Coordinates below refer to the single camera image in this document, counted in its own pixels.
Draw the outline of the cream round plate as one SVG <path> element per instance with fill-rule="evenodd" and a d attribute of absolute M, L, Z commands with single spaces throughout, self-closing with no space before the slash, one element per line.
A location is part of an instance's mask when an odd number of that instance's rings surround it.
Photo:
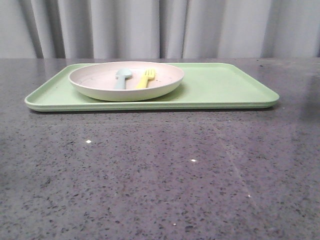
<path fill-rule="evenodd" d="M 127 68 L 132 76 L 125 80 L 125 89 L 115 89 L 117 72 Z M 155 70 L 155 78 L 145 88 L 137 88 L 143 73 Z M 166 95 L 175 90 L 185 76 L 176 66 L 146 61 L 118 61 L 84 66 L 72 71 L 68 79 L 81 94 L 90 98 L 112 102 L 136 102 Z"/>

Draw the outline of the light blue plastic spoon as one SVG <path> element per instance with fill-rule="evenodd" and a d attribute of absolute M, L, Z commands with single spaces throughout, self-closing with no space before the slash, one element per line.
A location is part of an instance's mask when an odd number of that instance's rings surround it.
<path fill-rule="evenodd" d="M 125 90 L 126 89 L 126 79 L 131 78 L 133 75 L 129 68 L 121 68 L 116 72 L 116 83 L 114 85 L 115 90 Z"/>

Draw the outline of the light green plastic tray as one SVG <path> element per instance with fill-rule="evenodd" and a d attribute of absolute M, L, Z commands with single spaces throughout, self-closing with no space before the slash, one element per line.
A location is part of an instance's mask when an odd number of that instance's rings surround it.
<path fill-rule="evenodd" d="M 69 74 L 97 63 L 65 67 L 25 98 L 38 112 L 257 109 L 274 106 L 279 95 L 236 66 L 227 63 L 163 63 L 183 70 L 180 85 L 165 95 L 140 101 L 107 101 L 78 92 Z"/>

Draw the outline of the grey pleated curtain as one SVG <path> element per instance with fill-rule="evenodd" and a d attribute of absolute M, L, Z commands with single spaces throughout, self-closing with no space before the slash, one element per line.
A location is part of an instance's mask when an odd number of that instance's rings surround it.
<path fill-rule="evenodd" d="M 3 59 L 319 55 L 317 0 L 3 0 L 0 3 Z"/>

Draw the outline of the yellow plastic fork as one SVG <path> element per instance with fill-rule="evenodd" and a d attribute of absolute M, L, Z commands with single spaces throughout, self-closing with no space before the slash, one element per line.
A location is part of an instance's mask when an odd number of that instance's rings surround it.
<path fill-rule="evenodd" d="M 156 76 L 156 70 L 154 68 L 149 68 L 142 74 L 139 83 L 136 85 L 136 89 L 144 89 L 148 85 L 149 80 L 153 80 Z"/>

